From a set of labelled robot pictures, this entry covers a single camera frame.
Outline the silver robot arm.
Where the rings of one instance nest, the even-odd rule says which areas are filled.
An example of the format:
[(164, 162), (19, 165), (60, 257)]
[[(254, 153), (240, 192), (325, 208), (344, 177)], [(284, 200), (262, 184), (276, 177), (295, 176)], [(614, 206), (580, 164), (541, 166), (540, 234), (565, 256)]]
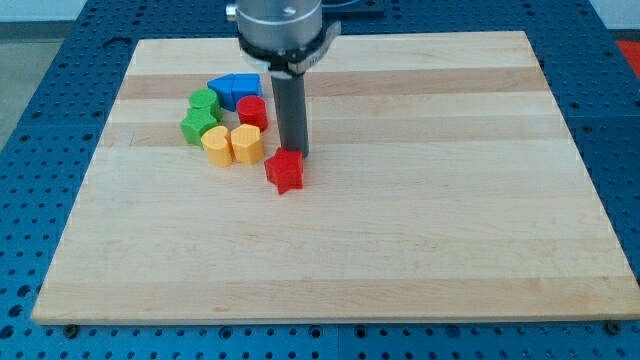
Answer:
[(328, 52), (341, 23), (324, 22), (321, 0), (236, 0), (225, 12), (242, 52), (270, 75), (281, 147), (307, 156), (304, 75)]

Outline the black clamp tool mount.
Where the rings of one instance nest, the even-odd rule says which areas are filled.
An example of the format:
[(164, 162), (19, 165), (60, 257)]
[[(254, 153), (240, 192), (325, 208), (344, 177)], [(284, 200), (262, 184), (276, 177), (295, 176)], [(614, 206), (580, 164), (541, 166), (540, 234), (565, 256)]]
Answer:
[(331, 43), (341, 34), (342, 23), (334, 21), (324, 25), (319, 35), (305, 46), (291, 50), (259, 48), (249, 43), (244, 35), (238, 35), (239, 48), (246, 61), (254, 68), (268, 71), (279, 79), (304, 75), (329, 51)]

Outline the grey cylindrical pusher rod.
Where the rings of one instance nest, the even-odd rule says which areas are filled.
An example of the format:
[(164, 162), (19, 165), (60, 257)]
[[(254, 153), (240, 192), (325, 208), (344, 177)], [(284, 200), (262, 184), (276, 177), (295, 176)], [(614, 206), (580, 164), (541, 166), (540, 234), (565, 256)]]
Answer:
[(281, 147), (299, 151), (303, 158), (309, 153), (304, 76), (271, 75)]

